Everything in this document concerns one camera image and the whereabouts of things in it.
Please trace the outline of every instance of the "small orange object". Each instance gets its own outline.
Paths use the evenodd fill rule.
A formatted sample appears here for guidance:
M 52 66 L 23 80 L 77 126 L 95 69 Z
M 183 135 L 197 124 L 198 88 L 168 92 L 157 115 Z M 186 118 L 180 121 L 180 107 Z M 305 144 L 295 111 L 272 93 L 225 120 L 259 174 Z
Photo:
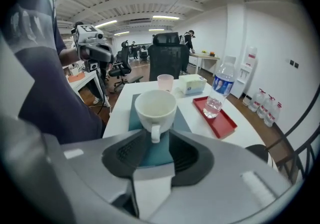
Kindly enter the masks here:
M 70 75 L 68 77 L 68 81 L 69 81 L 69 83 L 72 83 L 72 82 L 75 82 L 75 81 L 79 81 L 79 80 L 81 80 L 83 78 L 85 78 L 85 73 L 81 72 L 81 73 L 79 73 L 77 75 Z

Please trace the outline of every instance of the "white desk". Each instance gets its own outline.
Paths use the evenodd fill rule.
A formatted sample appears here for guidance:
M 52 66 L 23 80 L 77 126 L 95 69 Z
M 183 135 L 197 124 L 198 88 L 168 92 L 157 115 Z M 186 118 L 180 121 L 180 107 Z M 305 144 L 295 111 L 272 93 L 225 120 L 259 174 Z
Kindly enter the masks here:
M 198 74 L 199 66 L 200 66 L 202 60 L 215 60 L 214 65 L 217 64 L 218 60 L 220 60 L 220 58 L 212 57 L 206 53 L 191 53 L 190 56 L 196 58 L 195 74 Z
M 99 84 L 99 79 L 98 79 L 97 73 L 95 71 L 92 71 L 90 73 L 84 71 L 84 78 L 82 78 L 81 80 L 75 81 L 75 82 L 69 82 L 69 85 L 71 86 L 72 90 L 80 97 L 80 99 L 82 101 L 84 101 L 84 100 L 81 98 L 81 96 L 79 94 L 79 90 L 82 87 L 84 87 L 87 83 L 89 83 L 89 81 L 91 81 L 92 79 L 94 80 L 96 87 L 99 90 L 99 93 L 101 95 L 101 99 L 103 99 L 105 95 L 103 94 L 103 92 L 101 90 L 101 87 Z M 105 104 L 108 108 L 110 107 L 109 101 L 107 100 L 106 97 L 105 97 Z
M 178 83 L 178 79 L 174 80 L 172 94 L 177 98 L 177 105 L 191 132 L 216 139 L 217 137 L 192 103 L 194 98 L 208 96 L 211 92 L 211 86 L 207 83 L 202 94 L 198 94 L 196 96 L 184 96 L 178 89 Z M 110 115 L 103 137 L 106 138 L 127 132 L 129 129 L 129 115 L 132 96 L 156 89 L 158 89 L 157 81 L 126 84 L 120 93 L 112 114 Z M 248 120 L 227 99 L 223 105 L 223 110 L 237 124 L 235 131 L 223 139 L 224 142 L 232 143 L 243 148 L 252 145 L 265 146 L 264 142 Z M 272 157 L 270 154 L 268 155 L 268 165 L 273 166 L 275 170 L 278 170 Z

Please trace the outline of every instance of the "cable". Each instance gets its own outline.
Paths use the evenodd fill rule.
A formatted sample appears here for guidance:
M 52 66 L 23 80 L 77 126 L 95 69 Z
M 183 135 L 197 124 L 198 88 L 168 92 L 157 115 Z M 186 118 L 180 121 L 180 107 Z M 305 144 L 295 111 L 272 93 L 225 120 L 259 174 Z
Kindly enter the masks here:
M 99 85 L 100 85 L 100 88 L 101 88 L 101 91 L 102 91 L 102 94 L 103 94 L 102 106 L 101 106 L 101 108 L 100 108 L 100 110 L 99 110 L 99 112 L 98 112 L 98 115 L 99 115 L 100 112 L 101 112 L 101 110 L 102 110 L 102 108 L 103 108 L 104 105 L 105 105 L 106 97 L 107 97 L 107 96 L 106 96 L 106 94 L 105 94 L 105 92 L 104 92 L 104 89 L 102 88 L 102 85 L 101 85 L 101 82 L 100 82 L 100 79 L 99 79 L 100 74 L 99 74 L 99 72 L 98 72 L 98 69 L 96 69 L 95 72 L 96 72 L 96 75 L 97 75 L 97 77 L 98 77 Z

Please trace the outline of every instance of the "black chair seat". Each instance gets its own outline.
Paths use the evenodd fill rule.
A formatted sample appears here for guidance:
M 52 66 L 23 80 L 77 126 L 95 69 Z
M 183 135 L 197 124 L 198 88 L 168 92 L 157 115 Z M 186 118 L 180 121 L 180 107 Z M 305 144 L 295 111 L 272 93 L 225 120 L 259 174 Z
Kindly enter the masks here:
M 122 70 L 123 70 L 123 73 L 125 73 L 125 74 L 130 73 L 130 69 L 123 68 Z M 112 69 L 109 71 L 110 77 L 120 77 L 121 75 L 123 75 L 123 74 L 121 73 L 121 70 L 119 68 Z

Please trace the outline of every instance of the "teal placemat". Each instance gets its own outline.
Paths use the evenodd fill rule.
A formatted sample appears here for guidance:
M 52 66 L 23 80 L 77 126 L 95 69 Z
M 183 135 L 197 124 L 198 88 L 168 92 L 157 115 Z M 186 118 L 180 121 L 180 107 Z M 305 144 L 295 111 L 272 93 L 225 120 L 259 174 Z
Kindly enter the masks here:
M 139 95 L 140 94 L 134 94 L 132 96 L 131 111 L 130 111 L 130 117 L 129 117 L 129 131 L 143 129 L 143 126 L 140 123 L 140 120 L 135 108 L 135 101 Z M 176 110 L 172 126 L 175 130 L 191 132 L 179 107 Z M 147 137 L 149 138 L 149 141 L 150 141 L 149 150 L 146 152 L 139 167 L 146 168 L 146 167 L 160 166 L 160 165 L 172 163 L 173 159 L 169 152 L 169 133 L 168 132 L 162 133 L 160 136 L 159 143 L 151 142 L 150 132 L 147 132 Z

